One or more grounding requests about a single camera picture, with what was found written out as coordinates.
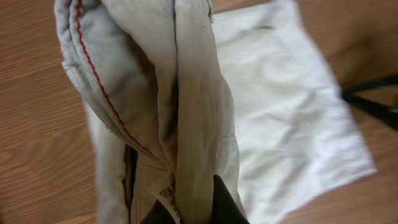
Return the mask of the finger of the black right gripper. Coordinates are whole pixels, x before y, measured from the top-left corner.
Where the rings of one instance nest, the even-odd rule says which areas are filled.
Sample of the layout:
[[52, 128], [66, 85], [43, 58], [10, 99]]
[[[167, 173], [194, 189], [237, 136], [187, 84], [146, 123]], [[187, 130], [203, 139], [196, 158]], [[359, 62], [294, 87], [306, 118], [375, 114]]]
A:
[[393, 96], [392, 106], [383, 105], [358, 96], [356, 93], [364, 90], [375, 90], [384, 86], [397, 86], [397, 73], [351, 86], [341, 92], [341, 97], [347, 103], [370, 114], [390, 128], [397, 131], [397, 93]]

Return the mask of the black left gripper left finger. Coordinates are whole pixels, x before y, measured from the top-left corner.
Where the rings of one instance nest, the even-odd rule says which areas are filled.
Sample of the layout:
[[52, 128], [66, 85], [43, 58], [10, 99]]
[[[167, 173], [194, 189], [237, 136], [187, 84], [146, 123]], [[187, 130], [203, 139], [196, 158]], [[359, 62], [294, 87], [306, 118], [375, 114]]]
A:
[[144, 217], [140, 224], [175, 224], [169, 211], [158, 201]]

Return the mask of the beige khaki shorts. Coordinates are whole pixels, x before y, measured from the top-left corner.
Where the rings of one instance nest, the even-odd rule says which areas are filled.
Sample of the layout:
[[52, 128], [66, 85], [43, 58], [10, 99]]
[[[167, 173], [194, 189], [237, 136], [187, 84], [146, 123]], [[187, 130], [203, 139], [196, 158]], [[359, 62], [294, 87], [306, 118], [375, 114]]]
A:
[[222, 178], [249, 223], [278, 223], [376, 171], [295, 1], [56, 0], [63, 68], [95, 154], [96, 221], [211, 223]]

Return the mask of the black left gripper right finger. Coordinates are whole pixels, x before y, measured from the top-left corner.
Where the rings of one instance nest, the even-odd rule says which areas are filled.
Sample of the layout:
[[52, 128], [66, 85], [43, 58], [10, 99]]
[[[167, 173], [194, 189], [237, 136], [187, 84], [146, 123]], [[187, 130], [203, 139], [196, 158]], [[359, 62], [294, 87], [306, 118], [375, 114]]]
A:
[[211, 223], [212, 224], [249, 224], [238, 206], [229, 194], [222, 178], [218, 175], [213, 176], [213, 206]]

